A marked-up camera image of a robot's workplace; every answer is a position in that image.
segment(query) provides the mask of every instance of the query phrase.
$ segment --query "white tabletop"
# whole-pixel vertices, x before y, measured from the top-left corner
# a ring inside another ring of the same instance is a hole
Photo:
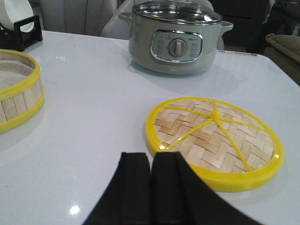
[[[151,109],[184,96],[234,104],[277,133],[285,159],[275,178],[218,194],[266,225],[299,224],[300,88],[271,60],[218,52],[202,73],[164,75],[135,64],[127,41],[48,31],[43,39],[25,53],[41,66],[45,104],[0,134],[1,225],[80,225],[121,152],[146,152],[151,161],[144,136]]]

